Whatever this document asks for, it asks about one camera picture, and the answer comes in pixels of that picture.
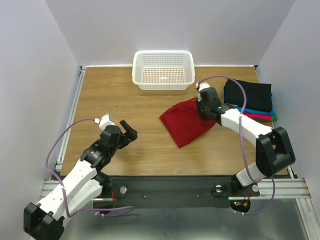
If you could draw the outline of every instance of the wooden table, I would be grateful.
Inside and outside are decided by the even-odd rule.
[[[212,75],[258,82],[253,67],[196,67],[195,80]],[[218,91],[223,78],[207,81]],[[187,90],[143,91],[132,82],[131,67],[89,67],[86,69],[74,121],[100,118],[111,113],[115,124],[127,121],[138,131],[138,139],[117,151],[103,172],[109,175],[232,175],[244,168],[239,135],[216,124],[191,144],[178,148],[159,119],[176,103],[197,95],[195,85]],[[92,122],[74,126],[69,137],[61,175],[67,175],[83,151],[99,138],[101,130]],[[255,160],[255,148],[246,140],[248,162]]]

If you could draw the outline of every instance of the laundry basket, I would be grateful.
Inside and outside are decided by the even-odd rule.
[[[142,90],[186,90],[195,82],[192,54],[181,50],[138,51],[132,81]]]

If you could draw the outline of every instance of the metal frame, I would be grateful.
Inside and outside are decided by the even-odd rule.
[[[86,74],[86,66],[81,67],[81,73],[79,76],[79,81],[77,85],[77,89],[75,92],[72,108],[70,111],[70,116],[67,122],[67,126],[69,126],[75,117],[76,108],[82,88],[82,84]],[[59,155],[56,161],[55,170],[57,172],[61,171],[62,164],[65,157],[65,152],[68,145],[70,133],[67,133],[62,141],[62,145],[59,151]],[[311,195],[309,193],[307,184],[303,178],[295,178],[292,167],[289,166],[287,171],[291,177],[291,179],[275,179],[276,182],[276,191],[275,198],[277,199],[296,199],[297,206],[299,208],[304,227],[306,229],[308,238],[310,240],[320,240],[320,223],[318,217],[316,215],[314,206],[311,201]],[[44,181],[43,188],[41,191],[41,198],[45,197],[49,192],[53,190],[55,186],[57,186],[58,181],[49,180]],[[269,199],[272,194],[272,183],[270,179],[264,179],[260,183],[258,183],[260,196],[252,197],[252,199]],[[237,200],[237,197],[230,197],[229,200]],[[96,198],[95,201],[110,201],[109,198]]]

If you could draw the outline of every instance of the white wall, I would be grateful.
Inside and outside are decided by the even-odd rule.
[[[278,126],[294,147],[293,170],[305,177],[320,216],[320,1],[297,0],[257,73],[271,83]]]
[[[44,0],[5,1],[0,19],[0,239],[23,240],[23,210],[39,200],[79,65]]]
[[[139,50],[188,50],[198,65],[255,65],[294,0],[46,2],[82,66],[132,64]]]

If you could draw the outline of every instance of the gray floor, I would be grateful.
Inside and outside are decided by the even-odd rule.
[[[252,211],[268,200],[255,200]],[[230,209],[136,209],[128,215],[101,218],[81,212],[67,225],[63,240],[307,240],[294,199],[274,200],[253,216]]]

